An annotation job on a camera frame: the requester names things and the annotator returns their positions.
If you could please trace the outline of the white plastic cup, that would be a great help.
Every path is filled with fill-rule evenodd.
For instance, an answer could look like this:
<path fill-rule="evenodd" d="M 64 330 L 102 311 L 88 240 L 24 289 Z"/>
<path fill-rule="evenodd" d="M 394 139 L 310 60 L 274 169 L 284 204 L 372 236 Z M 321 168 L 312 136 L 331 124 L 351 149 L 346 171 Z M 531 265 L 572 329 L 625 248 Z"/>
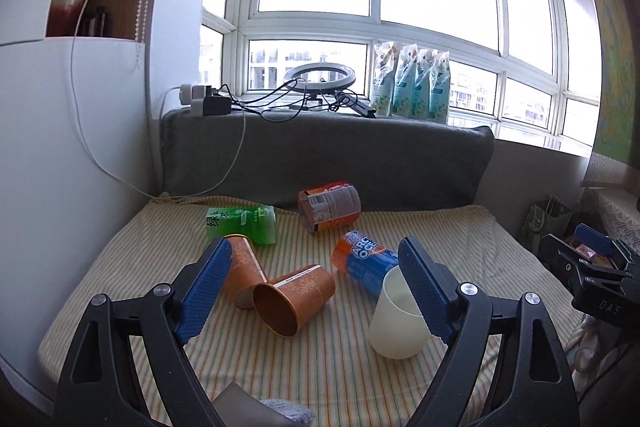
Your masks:
<path fill-rule="evenodd" d="M 384 277 L 369 327 L 371 347 L 386 359 L 405 360 L 417 355 L 430 338 L 401 269 L 391 269 Z"/>

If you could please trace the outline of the orange paper cup with seam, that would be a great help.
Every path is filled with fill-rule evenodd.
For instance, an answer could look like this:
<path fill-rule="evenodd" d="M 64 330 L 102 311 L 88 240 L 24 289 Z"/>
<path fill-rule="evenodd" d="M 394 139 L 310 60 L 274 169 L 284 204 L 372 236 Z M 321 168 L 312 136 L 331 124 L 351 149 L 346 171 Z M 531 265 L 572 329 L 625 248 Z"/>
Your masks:
<path fill-rule="evenodd" d="M 242 234 L 229 234 L 224 238 L 231 245 L 231 267 L 222 289 L 237 308 L 253 309 L 254 288 L 267 282 L 266 274 L 256 257 L 254 244 Z"/>

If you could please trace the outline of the green paper bag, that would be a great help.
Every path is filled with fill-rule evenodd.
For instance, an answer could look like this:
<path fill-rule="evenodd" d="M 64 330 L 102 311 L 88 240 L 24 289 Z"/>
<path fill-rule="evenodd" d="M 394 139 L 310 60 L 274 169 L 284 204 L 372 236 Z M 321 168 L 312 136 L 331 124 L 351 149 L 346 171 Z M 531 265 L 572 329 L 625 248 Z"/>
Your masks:
<path fill-rule="evenodd" d="M 516 240 L 524 248 L 536 254 L 541 239 L 548 235 L 563 236 L 574 210 L 565 206 L 554 196 L 533 202 L 518 231 Z"/>

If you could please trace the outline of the blue Arctic Ocean bottle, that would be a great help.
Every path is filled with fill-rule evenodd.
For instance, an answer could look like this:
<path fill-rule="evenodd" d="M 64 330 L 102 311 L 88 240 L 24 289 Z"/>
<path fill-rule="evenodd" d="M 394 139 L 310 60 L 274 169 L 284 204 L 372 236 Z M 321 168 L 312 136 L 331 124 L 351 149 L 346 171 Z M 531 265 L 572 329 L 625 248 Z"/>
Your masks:
<path fill-rule="evenodd" d="M 331 263 L 335 269 L 378 297 L 386 274 L 398 265 L 398 254 L 378 245 L 367 235 L 352 230 L 338 240 Z"/>

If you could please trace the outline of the striped yellow seat cushion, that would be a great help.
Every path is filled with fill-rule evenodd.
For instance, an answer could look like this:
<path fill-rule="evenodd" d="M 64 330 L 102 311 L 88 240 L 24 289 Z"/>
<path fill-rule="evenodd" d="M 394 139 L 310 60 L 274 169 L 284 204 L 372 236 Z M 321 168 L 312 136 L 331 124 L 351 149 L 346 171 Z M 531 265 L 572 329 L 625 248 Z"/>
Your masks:
<path fill-rule="evenodd" d="M 206 211 L 229 207 L 229 197 L 150 202 L 106 245 L 58 312 L 38 349 L 52 379 L 61 374 L 76 327 L 90 299 L 144 295 L 175 278 L 201 256 Z M 484 207 L 363 213 L 356 229 L 396 249 L 414 236 L 457 279 L 486 294 L 518 298 L 535 291 L 563 346 L 576 343 L 582 316 L 570 294 Z M 319 426 L 402 426 L 418 406 L 445 353 L 432 338 L 414 357 L 393 361 L 370 346 L 375 298 L 350 277 L 336 274 L 329 302 L 291 338 L 271 332 L 256 313 L 220 297 L 186 355 L 205 391 L 230 383 L 259 399 L 285 399 L 308 407 Z"/>

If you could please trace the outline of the green tea bottle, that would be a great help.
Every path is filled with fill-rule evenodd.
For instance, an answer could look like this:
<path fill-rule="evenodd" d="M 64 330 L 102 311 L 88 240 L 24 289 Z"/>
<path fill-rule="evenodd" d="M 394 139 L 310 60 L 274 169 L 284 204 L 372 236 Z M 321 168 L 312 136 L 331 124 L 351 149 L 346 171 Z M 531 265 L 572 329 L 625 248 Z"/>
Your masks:
<path fill-rule="evenodd" d="M 272 206 L 209 207 L 205 217 L 208 239 L 241 234 L 258 245 L 277 243 L 277 216 Z"/>

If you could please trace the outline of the grey back cushion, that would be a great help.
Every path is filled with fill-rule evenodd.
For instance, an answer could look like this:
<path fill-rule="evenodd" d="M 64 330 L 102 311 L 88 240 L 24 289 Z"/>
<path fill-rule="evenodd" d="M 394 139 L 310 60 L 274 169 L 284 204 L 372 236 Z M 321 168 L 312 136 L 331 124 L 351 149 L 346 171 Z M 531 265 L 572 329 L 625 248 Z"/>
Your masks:
<path fill-rule="evenodd" d="M 300 191 L 344 181 L 356 187 L 363 210 L 412 211 L 472 204 L 494 148 L 487 127 L 174 110 L 163 119 L 160 150 L 163 188 L 174 196 L 231 196 L 293 209 Z"/>

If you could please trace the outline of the orange labelled bottle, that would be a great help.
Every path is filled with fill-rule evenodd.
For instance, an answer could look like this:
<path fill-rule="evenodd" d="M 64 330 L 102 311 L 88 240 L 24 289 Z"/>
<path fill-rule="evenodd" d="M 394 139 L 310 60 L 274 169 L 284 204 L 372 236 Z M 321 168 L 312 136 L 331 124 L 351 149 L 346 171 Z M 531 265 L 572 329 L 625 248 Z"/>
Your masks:
<path fill-rule="evenodd" d="M 361 212 L 356 187 L 344 181 L 300 191 L 297 206 L 300 221 L 310 234 L 351 225 Z"/>

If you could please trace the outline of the black power adapter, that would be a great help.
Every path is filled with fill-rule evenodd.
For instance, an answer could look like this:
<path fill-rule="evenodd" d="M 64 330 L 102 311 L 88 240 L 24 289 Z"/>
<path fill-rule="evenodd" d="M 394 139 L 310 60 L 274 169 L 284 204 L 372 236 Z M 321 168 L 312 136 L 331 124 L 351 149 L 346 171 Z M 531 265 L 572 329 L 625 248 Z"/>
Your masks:
<path fill-rule="evenodd" d="M 207 95 L 203 98 L 203 116 L 226 116 L 232 111 L 232 101 L 228 96 L 220 94 Z"/>

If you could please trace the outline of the white power plug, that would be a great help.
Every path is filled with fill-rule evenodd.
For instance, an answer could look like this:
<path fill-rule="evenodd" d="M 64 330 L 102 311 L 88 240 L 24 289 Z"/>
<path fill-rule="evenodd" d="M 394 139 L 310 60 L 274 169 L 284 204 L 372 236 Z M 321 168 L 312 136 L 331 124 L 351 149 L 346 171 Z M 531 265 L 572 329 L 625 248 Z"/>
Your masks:
<path fill-rule="evenodd" d="M 204 116 L 204 100 L 212 94 L 209 84 L 183 83 L 179 89 L 179 101 L 182 106 L 189 106 L 193 117 Z"/>

